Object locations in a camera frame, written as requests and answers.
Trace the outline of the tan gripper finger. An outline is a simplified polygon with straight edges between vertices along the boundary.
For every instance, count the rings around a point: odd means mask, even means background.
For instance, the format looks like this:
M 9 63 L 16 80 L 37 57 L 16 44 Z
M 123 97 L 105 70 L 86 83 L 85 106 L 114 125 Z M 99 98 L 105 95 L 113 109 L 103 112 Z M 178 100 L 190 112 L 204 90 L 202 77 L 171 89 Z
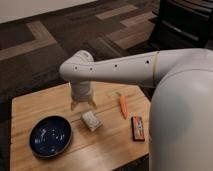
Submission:
M 93 108 L 97 109 L 97 106 L 93 100 L 88 101 L 88 104 L 91 105 Z
M 78 106 L 78 102 L 72 101 L 71 102 L 71 110 L 73 111 Z

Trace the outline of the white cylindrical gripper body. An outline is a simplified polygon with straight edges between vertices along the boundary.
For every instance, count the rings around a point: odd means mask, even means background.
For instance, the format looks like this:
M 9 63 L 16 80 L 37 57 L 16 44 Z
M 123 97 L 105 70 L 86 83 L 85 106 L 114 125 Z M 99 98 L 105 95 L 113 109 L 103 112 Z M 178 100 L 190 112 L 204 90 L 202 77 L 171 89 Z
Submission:
M 90 102 L 93 99 L 93 88 L 90 81 L 71 84 L 71 97 L 75 102 Z

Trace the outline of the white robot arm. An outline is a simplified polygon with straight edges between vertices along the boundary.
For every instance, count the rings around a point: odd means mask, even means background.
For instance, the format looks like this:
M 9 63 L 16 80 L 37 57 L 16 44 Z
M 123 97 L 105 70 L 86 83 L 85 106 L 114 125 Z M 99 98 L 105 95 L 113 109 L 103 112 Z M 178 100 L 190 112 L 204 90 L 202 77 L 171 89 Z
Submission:
M 103 61 L 80 50 L 61 77 L 153 87 L 149 171 L 213 171 L 213 50 L 160 50 Z

